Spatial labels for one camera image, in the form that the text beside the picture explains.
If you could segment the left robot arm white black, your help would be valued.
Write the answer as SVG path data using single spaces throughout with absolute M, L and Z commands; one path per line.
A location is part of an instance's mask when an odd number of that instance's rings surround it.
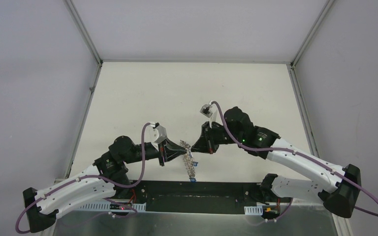
M 124 199 L 130 189 L 142 180 L 131 182 L 127 177 L 126 164 L 157 159 L 161 166 L 181 155 L 187 154 L 190 146 L 184 141 L 176 144 L 165 138 L 160 143 L 136 145 L 128 136 L 118 137 L 108 151 L 79 174 L 51 187 L 37 190 L 32 187 L 23 191 L 24 215 L 29 224 L 29 233 L 41 232 L 66 213 L 89 202 L 116 196 Z

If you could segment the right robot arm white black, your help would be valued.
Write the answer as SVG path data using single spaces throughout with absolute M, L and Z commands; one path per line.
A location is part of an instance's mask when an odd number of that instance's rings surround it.
M 191 151 L 213 154 L 219 146 L 237 144 L 248 154 L 284 165 L 307 179 L 291 179 L 279 174 L 267 174 L 260 185 L 265 201 L 275 198 L 297 198 L 322 204 L 329 212 L 351 218 L 361 185 L 360 169 L 352 164 L 345 167 L 304 154 L 279 134 L 255 126 L 238 107 L 227 110 L 223 124 L 215 121 L 218 110 L 204 105 L 200 112 L 210 120 L 201 126 L 201 135 Z

